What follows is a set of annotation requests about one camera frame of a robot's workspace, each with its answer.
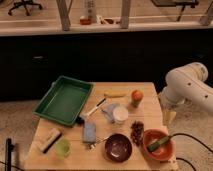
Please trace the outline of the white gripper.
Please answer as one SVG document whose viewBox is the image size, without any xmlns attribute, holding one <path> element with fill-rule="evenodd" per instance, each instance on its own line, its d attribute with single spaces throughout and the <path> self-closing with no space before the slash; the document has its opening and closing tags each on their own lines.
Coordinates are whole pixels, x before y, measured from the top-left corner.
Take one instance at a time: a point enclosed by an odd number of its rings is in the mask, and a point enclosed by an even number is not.
<svg viewBox="0 0 213 171">
<path fill-rule="evenodd" d="M 180 105 L 180 102 L 173 102 L 166 97 L 160 97 L 159 101 L 163 112 L 163 124 L 165 126 L 168 126 L 169 123 L 171 124 L 176 117 L 176 112 L 174 111 L 174 109 Z"/>
</svg>

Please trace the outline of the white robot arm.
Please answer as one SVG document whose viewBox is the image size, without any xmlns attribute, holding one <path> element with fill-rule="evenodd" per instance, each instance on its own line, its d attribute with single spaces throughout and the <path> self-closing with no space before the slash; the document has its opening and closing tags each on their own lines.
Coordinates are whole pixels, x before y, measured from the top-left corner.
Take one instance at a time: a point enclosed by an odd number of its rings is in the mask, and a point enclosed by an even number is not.
<svg viewBox="0 0 213 171">
<path fill-rule="evenodd" d="M 172 69 L 166 74 L 166 86 L 158 95 L 165 126 L 175 118 L 174 109 L 185 100 L 192 101 L 213 115 L 213 88 L 205 84 L 207 78 L 208 70 L 200 62 Z"/>
</svg>

